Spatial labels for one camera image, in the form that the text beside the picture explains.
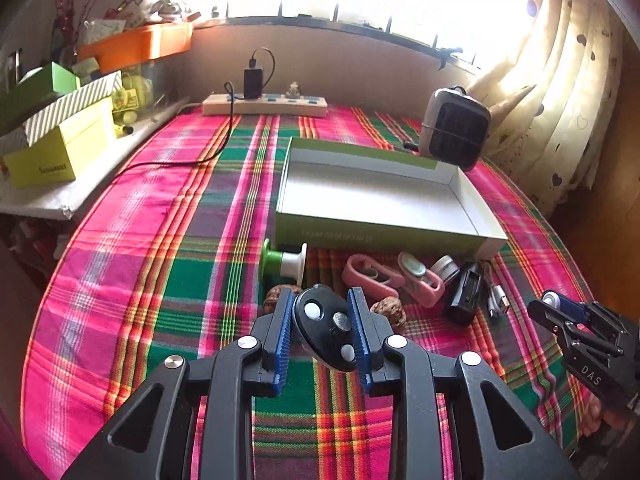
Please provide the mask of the person's right hand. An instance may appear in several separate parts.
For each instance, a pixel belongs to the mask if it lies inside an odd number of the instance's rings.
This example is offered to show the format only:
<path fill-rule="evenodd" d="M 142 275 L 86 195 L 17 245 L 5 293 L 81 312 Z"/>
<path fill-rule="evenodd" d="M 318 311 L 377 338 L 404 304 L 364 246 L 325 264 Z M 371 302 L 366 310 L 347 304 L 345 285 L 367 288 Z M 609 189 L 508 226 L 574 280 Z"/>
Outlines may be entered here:
<path fill-rule="evenodd" d="M 595 434 L 604 422 L 616 431 L 624 431 L 627 425 L 626 412 L 606 408 L 596 396 L 590 396 L 580 423 L 582 434 L 586 437 Z"/>

